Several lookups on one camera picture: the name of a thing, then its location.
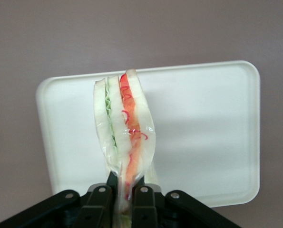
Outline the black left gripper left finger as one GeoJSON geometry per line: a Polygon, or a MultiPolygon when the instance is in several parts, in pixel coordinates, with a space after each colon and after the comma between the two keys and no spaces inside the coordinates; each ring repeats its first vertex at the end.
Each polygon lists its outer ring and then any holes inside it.
{"type": "Polygon", "coordinates": [[[111,173],[83,196],[64,190],[0,222],[0,228],[110,228],[116,183],[111,173]]]}

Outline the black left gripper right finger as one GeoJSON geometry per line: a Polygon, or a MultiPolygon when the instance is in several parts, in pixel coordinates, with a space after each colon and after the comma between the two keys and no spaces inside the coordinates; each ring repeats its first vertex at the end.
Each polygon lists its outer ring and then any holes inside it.
{"type": "Polygon", "coordinates": [[[166,195],[143,181],[134,187],[133,228],[238,228],[239,225],[181,190],[166,195]]]}

